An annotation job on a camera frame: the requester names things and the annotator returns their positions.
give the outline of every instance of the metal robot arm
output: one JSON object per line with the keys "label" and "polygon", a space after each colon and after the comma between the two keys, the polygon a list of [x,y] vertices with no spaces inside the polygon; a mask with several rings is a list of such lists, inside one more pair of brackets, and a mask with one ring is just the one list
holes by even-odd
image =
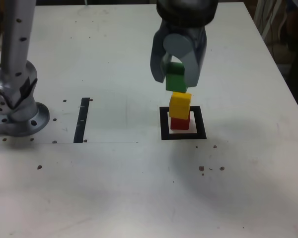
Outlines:
{"label": "metal robot arm", "polygon": [[0,134],[26,136],[49,121],[46,106],[33,98],[37,72],[27,61],[36,0],[6,0],[0,63]]}
{"label": "metal robot arm", "polygon": [[218,0],[157,0],[162,18],[153,38],[150,67],[154,79],[163,83],[172,56],[184,66],[187,87],[198,84],[207,45],[205,25],[215,15]]}

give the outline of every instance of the black square marker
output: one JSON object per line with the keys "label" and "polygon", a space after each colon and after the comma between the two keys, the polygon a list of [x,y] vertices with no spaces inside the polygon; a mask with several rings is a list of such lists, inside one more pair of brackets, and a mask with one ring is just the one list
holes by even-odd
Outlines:
{"label": "black square marker", "polygon": [[199,106],[191,106],[190,111],[194,113],[195,126],[197,133],[169,133],[168,112],[169,107],[160,107],[160,126],[161,140],[198,140],[206,139],[201,108]]}

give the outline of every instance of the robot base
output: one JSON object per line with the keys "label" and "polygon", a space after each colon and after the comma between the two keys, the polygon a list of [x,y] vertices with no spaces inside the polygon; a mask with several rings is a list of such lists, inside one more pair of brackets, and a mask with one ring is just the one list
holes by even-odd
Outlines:
{"label": "robot base", "polygon": [[26,121],[15,122],[5,115],[0,115],[0,135],[27,136],[42,130],[50,120],[48,108],[42,103],[36,103],[37,114]]}

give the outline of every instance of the red block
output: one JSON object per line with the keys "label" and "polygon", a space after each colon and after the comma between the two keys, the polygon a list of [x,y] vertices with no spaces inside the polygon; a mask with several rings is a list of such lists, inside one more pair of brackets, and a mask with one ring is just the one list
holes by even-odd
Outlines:
{"label": "red block", "polygon": [[188,130],[190,126],[190,114],[188,119],[171,118],[171,130]]}

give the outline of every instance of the yellow block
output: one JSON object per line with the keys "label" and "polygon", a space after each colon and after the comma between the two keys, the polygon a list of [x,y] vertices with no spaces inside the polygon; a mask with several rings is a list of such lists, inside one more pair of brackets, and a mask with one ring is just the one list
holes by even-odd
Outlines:
{"label": "yellow block", "polygon": [[169,104],[169,117],[187,119],[190,113],[191,94],[173,92]]}

